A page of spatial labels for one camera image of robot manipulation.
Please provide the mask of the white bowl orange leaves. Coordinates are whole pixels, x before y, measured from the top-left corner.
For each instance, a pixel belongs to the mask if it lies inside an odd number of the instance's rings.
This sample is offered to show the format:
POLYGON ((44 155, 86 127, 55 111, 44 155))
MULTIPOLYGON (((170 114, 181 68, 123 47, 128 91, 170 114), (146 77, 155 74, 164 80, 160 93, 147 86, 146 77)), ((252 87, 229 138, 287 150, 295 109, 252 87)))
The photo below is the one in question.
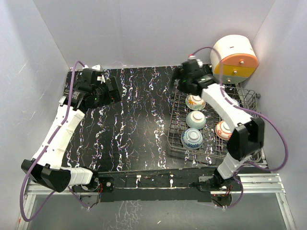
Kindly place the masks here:
POLYGON ((199 96, 188 95, 185 99, 186 106, 193 111, 200 111, 205 108, 206 102, 199 96))

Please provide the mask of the teal dotted pattern bowl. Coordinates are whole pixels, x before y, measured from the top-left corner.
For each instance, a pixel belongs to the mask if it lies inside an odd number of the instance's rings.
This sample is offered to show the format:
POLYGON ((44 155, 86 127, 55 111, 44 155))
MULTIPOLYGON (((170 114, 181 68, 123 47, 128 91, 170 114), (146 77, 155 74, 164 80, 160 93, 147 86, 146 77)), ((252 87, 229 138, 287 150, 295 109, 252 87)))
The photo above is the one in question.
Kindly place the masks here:
POLYGON ((203 129, 206 125, 206 117, 201 111, 192 111, 186 116, 186 124, 190 128, 203 129))

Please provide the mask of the orange floral pattern bowl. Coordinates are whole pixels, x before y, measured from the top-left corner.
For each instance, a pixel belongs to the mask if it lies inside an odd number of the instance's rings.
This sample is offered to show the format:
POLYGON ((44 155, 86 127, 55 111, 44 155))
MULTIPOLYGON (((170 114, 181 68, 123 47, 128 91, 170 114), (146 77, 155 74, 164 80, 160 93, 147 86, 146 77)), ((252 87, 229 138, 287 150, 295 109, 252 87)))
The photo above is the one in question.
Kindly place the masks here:
POLYGON ((229 126, 227 123, 222 120, 215 126, 215 133, 218 136, 218 138, 222 140, 228 141, 232 135, 232 132, 230 131, 229 126))

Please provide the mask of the blue white pattern bowl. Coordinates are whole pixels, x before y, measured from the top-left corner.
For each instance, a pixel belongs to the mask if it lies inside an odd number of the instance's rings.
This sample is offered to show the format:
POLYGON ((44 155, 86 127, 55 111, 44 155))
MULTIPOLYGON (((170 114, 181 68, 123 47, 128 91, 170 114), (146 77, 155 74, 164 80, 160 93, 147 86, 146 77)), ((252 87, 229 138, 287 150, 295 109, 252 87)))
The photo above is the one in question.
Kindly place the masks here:
POLYGON ((181 134, 181 143, 187 149, 199 149, 203 143, 202 134, 197 129, 189 128, 181 134))

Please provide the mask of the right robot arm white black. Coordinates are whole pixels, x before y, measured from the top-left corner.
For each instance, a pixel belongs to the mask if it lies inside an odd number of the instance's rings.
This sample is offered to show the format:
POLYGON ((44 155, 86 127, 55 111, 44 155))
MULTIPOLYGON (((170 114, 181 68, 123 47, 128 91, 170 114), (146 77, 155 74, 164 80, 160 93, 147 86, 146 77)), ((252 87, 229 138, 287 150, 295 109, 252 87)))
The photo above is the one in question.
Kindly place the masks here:
POLYGON ((211 187, 225 190, 251 155, 260 150, 264 144, 264 121, 252 117, 217 83, 212 75, 206 74, 196 59, 189 59, 174 68, 170 87, 175 81, 177 89, 183 93, 199 96, 207 102, 226 122, 232 133, 227 142, 227 155, 215 169, 212 178, 206 181, 211 187))

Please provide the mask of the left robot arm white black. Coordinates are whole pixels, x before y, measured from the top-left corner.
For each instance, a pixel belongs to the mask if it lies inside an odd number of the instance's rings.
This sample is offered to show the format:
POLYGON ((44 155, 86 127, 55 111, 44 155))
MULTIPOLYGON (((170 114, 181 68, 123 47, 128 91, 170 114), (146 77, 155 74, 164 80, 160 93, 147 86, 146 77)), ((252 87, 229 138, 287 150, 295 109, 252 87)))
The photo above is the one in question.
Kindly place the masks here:
POLYGON ((21 169, 29 179, 56 192, 68 186, 83 185, 88 191, 99 186, 99 179, 88 168, 62 166, 66 148, 77 126, 90 109, 121 101, 115 77, 104 77, 102 71, 85 68, 74 76, 72 89, 65 89, 56 117, 41 147, 21 169))

